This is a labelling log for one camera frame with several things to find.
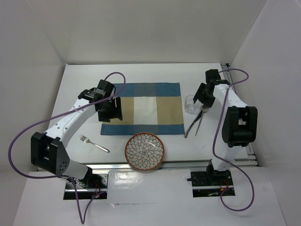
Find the front aluminium rail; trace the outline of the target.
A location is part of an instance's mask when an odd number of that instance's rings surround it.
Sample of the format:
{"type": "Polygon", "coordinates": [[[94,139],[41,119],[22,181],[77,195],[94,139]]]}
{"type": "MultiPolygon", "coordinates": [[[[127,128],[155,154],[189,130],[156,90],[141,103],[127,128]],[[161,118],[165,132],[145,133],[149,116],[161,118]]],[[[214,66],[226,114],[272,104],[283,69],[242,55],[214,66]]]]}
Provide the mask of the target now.
{"type": "Polygon", "coordinates": [[[130,163],[98,163],[87,164],[94,170],[158,170],[158,169],[181,169],[181,168],[206,168],[210,160],[207,161],[172,161],[172,162],[158,162],[146,161],[145,159],[134,161],[130,163]]]}

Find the clear drinking glass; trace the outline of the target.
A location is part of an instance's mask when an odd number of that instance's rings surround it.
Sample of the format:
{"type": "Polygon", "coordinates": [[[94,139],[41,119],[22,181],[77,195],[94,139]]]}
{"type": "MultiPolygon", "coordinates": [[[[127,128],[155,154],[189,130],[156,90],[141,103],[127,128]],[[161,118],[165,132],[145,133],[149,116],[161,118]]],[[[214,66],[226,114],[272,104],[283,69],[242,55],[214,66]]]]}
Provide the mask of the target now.
{"type": "Polygon", "coordinates": [[[184,110],[188,114],[197,115],[200,111],[199,101],[193,101],[194,96],[188,95],[184,101],[184,110]]]}

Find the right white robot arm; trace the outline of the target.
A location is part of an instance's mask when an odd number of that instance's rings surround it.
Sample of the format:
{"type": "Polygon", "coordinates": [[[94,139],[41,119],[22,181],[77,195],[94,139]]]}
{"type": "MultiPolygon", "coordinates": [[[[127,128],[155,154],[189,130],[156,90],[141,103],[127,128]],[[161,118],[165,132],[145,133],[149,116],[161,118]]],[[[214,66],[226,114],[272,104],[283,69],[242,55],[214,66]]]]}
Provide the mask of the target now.
{"type": "Polygon", "coordinates": [[[213,80],[201,83],[194,98],[205,108],[211,108],[215,100],[222,105],[222,117],[218,122],[218,132],[214,137],[222,138],[222,145],[214,145],[214,157],[209,162],[205,179],[215,185],[230,175],[230,164],[234,162],[242,147],[248,146],[256,138],[256,107],[244,103],[226,80],[213,80]]]}

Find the aluminium rail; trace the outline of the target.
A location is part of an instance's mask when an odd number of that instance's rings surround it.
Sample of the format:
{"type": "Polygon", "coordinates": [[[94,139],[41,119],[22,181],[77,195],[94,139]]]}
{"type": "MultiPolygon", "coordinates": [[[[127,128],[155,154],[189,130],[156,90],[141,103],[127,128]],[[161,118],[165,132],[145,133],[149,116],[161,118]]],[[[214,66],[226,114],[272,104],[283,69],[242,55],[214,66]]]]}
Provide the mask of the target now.
{"type": "Polygon", "coordinates": [[[87,164],[94,170],[158,170],[158,169],[181,169],[181,168],[206,168],[210,160],[207,161],[172,161],[172,162],[158,162],[146,161],[145,159],[134,161],[130,163],[98,163],[87,164]]]}
{"type": "MultiPolygon", "coordinates": [[[[235,92],[235,94],[237,94],[237,90],[236,90],[236,85],[243,83],[244,81],[248,80],[249,78],[249,74],[247,72],[245,72],[242,69],[237,69],[237,68],[231,68],[230,64],[221,64],[221,69],[222,69],[222,74],[224,76],[224,78],[226,80],[228,80],[231,84],[233,83],[233,85],[231,86],[232,90],[235,92]],[[233,72],[238,72],[238,73],[242,73],[243,74],[243,78],[240,79],[239,81],[234,82],[232,73],[233,72]]],[[[250,161],[252,158],[249,157],[250,155],[254,155],[254,149],[252,146],[252,143],[249,143],[248,146],[244,147],[246,150],[246,153],[248,155],[248,160],[250,161]]]]}

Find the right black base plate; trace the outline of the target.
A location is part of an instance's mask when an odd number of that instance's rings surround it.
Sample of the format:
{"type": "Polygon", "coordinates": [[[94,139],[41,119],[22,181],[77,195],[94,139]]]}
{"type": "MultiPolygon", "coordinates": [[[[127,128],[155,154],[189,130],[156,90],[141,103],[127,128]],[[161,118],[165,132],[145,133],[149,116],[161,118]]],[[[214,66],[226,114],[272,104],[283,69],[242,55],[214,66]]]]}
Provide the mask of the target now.
{"type": "Polygon", "coordinates": [[[222,192],[224,196],[235,196],[235,189],[231,173],[226,176],[210,178],[205,171],[192,171],[190,178],[194,198],[199,197],[218,197],[222,192]]]}

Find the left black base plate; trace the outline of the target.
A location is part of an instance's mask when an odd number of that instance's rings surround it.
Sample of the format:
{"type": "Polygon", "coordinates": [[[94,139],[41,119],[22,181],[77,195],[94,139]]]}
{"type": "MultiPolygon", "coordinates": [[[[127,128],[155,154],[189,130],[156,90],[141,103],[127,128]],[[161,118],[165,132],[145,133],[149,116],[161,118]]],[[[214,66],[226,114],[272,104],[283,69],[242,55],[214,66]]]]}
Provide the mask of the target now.
{"type": "MultiPolygon", "coordinates": [[[[78,180],[75,180],[79,200],[89,200],[95,195],[96,200],[107,199],[109,173],[103,171],[101,173],[98,173],[98,176],[99,178],[97,180],[94,180],[90,185],[85,185],[78,180]]],[[[66,180],[63,199],[76,200],[75,189],[70,179],[66,180]]]]}

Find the blue beige cloth placemat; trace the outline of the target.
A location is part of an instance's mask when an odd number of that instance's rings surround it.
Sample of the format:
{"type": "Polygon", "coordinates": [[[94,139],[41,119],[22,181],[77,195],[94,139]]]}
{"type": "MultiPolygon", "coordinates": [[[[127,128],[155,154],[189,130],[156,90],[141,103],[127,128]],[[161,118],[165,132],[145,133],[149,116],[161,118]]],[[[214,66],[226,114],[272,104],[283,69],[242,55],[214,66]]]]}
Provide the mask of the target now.
{"type": "Polygon", "coordinates": [[[127,136],[148,132],[183,135],[184,121],[179,83],[128,83],[120,93],[123,120],[101,126],[101,135],[127,136]]]}

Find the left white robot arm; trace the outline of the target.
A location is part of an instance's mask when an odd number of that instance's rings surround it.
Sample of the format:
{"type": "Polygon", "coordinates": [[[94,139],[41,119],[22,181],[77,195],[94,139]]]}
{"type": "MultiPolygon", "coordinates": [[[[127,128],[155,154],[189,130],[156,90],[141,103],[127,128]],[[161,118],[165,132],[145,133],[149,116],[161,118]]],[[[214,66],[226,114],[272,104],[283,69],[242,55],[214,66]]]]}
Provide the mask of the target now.
{"type": "Polygon", "coordinates": [[[97,88],[86,89],[78,96],[68,114],[44,133],[31,137],[31,163],[58,177],[70,176],[83,188],[92,186],[101,177],[82,163],[69,158],[66,147],[78,129],[95,113],[101,122],[122,119],[120,97],[110,97],[97,88]]]}

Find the right aluminium rail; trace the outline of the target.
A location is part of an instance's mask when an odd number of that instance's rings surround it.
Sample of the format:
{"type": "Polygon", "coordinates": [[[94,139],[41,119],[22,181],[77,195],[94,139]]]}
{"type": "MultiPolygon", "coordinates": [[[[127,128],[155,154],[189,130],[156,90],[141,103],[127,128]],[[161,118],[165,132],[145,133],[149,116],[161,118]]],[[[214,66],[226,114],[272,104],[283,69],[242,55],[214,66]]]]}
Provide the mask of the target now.
{"type": "MultiPolygon", "coordinates": [[[[242,69],[237,69],[237,68],[231,68],[230,64],[221,64],[221,69],[222,69],[222,74],[224,76],[224,78],[226,80],[228,80],[231,84],[233,83],[233,85],[231,86],[232,90],[235,92],[235,94],[237,94],[237,90],[236,90],[236,85],[243,83],[244,81],[248,80],[249,78],[249,74],[247,72],[245,72],[242,69]],[[243,78],[240,79],[239,81],[234,82],[232,73],[233,72],[238,72],[238,73],[242,73],[243,74],[243,78]]],[[[252,146],[252,143],[249,143],[248,146],[244,147],[246,150],[246,153],[248,155],[248,160],[250,161],[252,158],[249,157],[250,155],[254,155],[254,149],[252,146]]]]}

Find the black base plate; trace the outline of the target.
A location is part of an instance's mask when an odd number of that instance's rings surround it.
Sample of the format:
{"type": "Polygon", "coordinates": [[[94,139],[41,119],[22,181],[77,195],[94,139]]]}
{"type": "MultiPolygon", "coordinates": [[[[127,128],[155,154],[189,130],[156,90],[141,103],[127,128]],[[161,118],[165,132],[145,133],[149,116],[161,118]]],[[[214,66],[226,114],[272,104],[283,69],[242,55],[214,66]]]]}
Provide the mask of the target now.
{"type": "Polygon", "coordinates": [[[222,192],[224,196],[235,196],[235,189],[231,173],[226,176],[210,178],[205,171],[192,171],[190,178],[194,198],[199,197],[218,197],[222,192]]]}
{"type": "MultiPolygon", "coordinates": [[[[79,200],[89,200],[95,195],[96,200],[107,199],[109,173],[103,171],[101,173],[98,173],[98,176],[99,178],[97,180],[94,180],[90,185],[85,185],[78,180],[75,180],[79,200]]],[[[70,179],[66,180],[63,199],[76,200],[75,189],[70,179]]]]}

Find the floral patterned brown-rim plate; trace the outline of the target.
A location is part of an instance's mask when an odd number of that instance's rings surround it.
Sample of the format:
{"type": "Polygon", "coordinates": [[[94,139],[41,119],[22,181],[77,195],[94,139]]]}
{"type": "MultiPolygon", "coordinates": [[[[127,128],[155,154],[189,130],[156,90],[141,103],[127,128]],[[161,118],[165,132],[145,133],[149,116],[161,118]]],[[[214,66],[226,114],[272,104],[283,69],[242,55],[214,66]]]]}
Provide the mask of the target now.
{"type": "Polygon", "coordinates": [[[146,161],[163,161],[165,147],[159,137],[152,133],[138,133],[132,136],[125,146],[127,163],[145,159],[146,161]]]}

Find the silver fork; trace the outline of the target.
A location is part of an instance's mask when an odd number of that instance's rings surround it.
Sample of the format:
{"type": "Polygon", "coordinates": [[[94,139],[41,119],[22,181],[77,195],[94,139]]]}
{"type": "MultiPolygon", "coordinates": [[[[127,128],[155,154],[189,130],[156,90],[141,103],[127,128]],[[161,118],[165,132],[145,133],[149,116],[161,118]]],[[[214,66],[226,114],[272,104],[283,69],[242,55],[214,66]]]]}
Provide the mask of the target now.
{"type": "Polygon", "coordinates": [[[101,149],[102,151],[106,152],[106,153],[110,153],[110,150],[108,150],[107,148],[103,147],[103,146],[100,146],[94,142],[92,142],[89,138],[87,138],[86,136],[84,135],[79,135],[79,139],[81,141],[83,141],[84,143],[87,143],[87,144],[92,144],[94,146],[96,146],[97,148],[101,149]]]}

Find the silver table knife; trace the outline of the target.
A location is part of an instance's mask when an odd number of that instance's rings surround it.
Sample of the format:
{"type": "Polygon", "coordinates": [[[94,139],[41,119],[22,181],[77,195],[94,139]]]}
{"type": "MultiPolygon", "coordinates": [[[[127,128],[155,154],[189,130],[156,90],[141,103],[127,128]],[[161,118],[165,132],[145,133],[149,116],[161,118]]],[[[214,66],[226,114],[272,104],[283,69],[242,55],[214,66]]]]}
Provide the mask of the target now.
{"type": "Polygon", "coordinates": [[[189,135],[189,133],[190,133],[190,131],[191,131],[191,129],[192,129],[192,127],[195,125],[195,123],[198,121],[198,120],[200,120],[201,119],[201,117],[202,117],[202,115],[203,115],[203,106],[200,108],[200,112],[198,113],[198,115],[196,116],[196,118],[193,120],[193,122],[191,123],[191,125],[188,127],[188,129],[185,131],[185,133],[184,133],[184,138],[187,138],[188,137],[188,135],[189,135]]]}

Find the silver spoon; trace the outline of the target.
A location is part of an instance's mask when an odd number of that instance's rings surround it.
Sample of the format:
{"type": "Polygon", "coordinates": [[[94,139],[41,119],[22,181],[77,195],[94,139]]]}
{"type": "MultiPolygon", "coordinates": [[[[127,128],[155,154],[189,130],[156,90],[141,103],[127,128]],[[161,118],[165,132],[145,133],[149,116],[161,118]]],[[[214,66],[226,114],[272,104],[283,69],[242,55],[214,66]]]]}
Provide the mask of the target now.
{"type": "Polygon", "coordinates": [[[199,123],[198,123],[197,130],[196,130],[196,132],[195,132],[195,136],[197,136],[198,131],[199,131],[199,128],[200,128],[200,125],[201,125],[201,122],[202,122],[202,120],[203,120],[203,117],[204,117],[205,113],[208,112],[208,110],[209,110],[208,108],[202,106],[202,115],[201,115],[201,117],[200,117],[200,119],[199,119],[199,123]]]}

